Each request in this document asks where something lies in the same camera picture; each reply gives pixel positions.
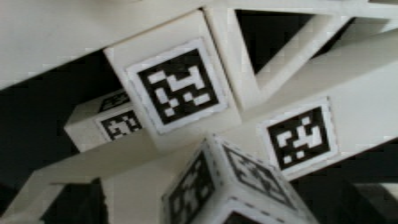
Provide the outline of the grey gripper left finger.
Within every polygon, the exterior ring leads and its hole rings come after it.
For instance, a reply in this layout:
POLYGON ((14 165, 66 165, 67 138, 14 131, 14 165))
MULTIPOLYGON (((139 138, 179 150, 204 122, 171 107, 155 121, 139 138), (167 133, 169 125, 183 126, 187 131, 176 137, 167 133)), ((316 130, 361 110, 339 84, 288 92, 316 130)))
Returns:
POLYGON ((55 197, 0 224, 110 224, 101 180, 62 186, 55 197))

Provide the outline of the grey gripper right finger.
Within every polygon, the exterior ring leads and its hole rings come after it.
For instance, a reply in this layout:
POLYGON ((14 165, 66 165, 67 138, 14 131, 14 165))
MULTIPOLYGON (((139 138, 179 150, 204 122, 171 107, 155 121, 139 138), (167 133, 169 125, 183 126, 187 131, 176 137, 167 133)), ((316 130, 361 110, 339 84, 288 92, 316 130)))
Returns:
POLYGON ((359 183, 355 191, 354 223, 398 224, 398 184, 359 183))

